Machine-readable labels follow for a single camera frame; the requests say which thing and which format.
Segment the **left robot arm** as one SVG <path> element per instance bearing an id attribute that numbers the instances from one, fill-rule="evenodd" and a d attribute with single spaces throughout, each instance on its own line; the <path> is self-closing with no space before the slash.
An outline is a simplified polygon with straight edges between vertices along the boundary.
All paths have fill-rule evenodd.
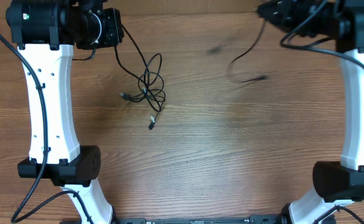
<path id="1" fill-rule="evenodd" d="M 100 149 L 77 139 L 70 75 L 74 49 L 95 51 L 122 41 L 119 11 L 101 1 L 13 1 L 6 20 L 22 57 L 30 107 L 29 155 L 18 174 L 59 186 L 80 223 L 116 223 L 98 181 Z"/>

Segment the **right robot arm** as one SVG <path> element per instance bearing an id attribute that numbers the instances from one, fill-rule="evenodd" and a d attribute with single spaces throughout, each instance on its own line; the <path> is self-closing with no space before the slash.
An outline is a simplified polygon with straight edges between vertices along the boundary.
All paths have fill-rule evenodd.
<path id="1" fill-rule="evenodd" d="M 335 41 L 335 49 L 320 48 L 320 40 L 302 51 L 338 57 L 345 87 L 345 140 L 339 161 L 319 161 L 312 171 L 312 188 L 264 223 L 334 223 L 334 213 L 364 200 L 364 0 L 269 1 L 258 14 L 285 32 L 280 44 L 292 49 L 299 35 Z"/>

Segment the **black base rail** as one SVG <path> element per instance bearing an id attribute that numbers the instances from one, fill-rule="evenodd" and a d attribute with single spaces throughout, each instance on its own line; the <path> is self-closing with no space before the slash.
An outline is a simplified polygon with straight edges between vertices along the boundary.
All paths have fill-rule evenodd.
<path id="1" fill-rule="evenodd" d="M 244 218 L 115 218 L 114 224 L 288 224 L 282 215 L 250 215 Z"/>

